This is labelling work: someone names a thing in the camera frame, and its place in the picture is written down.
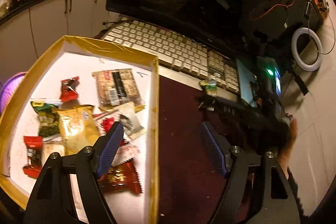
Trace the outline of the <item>person's hand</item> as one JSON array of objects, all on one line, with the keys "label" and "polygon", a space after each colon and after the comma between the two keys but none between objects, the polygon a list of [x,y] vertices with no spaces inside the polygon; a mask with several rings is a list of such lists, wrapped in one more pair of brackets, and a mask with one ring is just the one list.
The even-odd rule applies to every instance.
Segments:
[{"label": "person's hand", "polygon": [[284,147],[278,153],[277,157],[278,163],[287,179],[289,178],[288,166],[290,162],[291,153],[293,151],[293,147],[297,139],[297,134],[298,134],[297,120],[295,118],[292,118],[290,120],[290,126],[289,126],[289,139],[286,141]]}]

